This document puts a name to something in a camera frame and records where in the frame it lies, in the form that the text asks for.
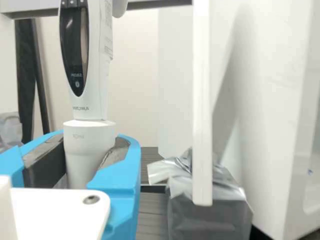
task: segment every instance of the silver bag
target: silver bag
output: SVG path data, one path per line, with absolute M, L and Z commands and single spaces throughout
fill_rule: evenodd
M 248 240 L 253 212 L 244 190 L 223 166 L 212 168 L 212 206 L 192 202 L 192 164 L 188 150 L 148 165 L 150 184 L 168 179 L 167 206 L 170 240 Z

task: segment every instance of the gray surface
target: gray surface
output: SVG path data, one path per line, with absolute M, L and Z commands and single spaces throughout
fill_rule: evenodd
M 141 148 L 141 184 L 149 184 L 147 165 L 163 159 L 158 154 L 157 147 L 142 147 Z
M 161 193 L 141 193 L 136 240 L 168 240 L 168 197 Z

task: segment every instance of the white plastic panel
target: white plastic panel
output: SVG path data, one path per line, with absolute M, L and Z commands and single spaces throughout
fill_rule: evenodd
M 11 196 L 19 240 L 100 240 L 110 213 L 101 191 L 12 188 Z M 100 200 L 85 204 L 89 196 Z
M 210 2 L 193 2 L 192 200 L 200 206 L 211 206 L 213 199 Z
M 0 176 L 0 239 L 18 240 L 8 176 Z

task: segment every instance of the black rod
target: black rod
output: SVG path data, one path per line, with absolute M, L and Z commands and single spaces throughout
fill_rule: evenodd
M 35 64 L 35 67 L 36 67 L 35 80 L 36 80 L 36 86 L 38 89 L 38 96 L 39 96 L 42 130 L 43 130 L 43 134 L 48 134 L 50 133 L 50 124 L 49 124 L 48 108 L 47 108 L 47 101 L 46 101 L 46 90 L 45 90 L 44 77 L 42 73 L 42 65 L 41 65 L 41 59 L 40 59 L 37 26 L 36 26 L 36 20 L 34 18 L 31 19 L 31 28 L 32 28 L 32 35 L 33 35 L 33 42 L 34 42 L 34 56 L 35 56 L 35 63 L 36 63 Z

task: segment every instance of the white enclosure wall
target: white enclosure wall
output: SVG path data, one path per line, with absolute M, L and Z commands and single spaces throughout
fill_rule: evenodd
M 214 0 L 210 7 L 210 75 L 212 92 L 219 90 L 213 120 L 219 98 L 229 95 L 233 103 L 224 107 L 237 126 L 253 224 L 275 240 L 319 227 L 319 211 L 309 214 L 303 204 L 319 98 L 319 67 L 307 66 L 308 52 L 319 52 L 310 47 L 315 2 Z
M 192 146 L 193 7 L 159 10 L 159 154 L 180 156 Z
M 58 21 L 56 16 L 38 21 L 52 131 L 62 129 L 63 122 L 73 118 Z M 123 17 L 113 18 L 113 44 L 114 60 L 108 83 L 109 119 L 116 122 L 118 133 L 136 138 L 144 147 L 157 146 L 158 10 L 127 11 Z
M 0 14 L 0 114 L 18 111 L 15 22 Z

